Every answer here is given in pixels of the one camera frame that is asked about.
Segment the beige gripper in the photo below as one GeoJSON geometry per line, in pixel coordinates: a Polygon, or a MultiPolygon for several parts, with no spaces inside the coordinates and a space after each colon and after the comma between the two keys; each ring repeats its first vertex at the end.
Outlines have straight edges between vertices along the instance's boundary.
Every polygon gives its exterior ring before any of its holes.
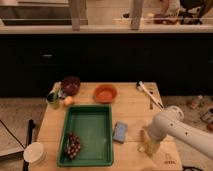
{"type": "Polygon", "coordinates": [[[144,146],[145,146],[145,153],[152,157],[159,149],[160,147],[160,142],[159,141],[155,141],[153,139],[151,139],[148,135],[147,131],[144,131],[144,146]]]}

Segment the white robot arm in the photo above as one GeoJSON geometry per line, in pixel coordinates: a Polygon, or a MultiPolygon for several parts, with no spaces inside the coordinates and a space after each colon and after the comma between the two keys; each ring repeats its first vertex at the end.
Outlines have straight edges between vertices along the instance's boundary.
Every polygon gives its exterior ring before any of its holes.
{"type": "Polygon", "coordinates": [[[145,152],[153,156],[160,143],[170,135],[213,159],[213,135],[185,124],[183,119],[184,113],[177,106],[167,107],[157,113],[145,128],[148,138],[145,152]]]}

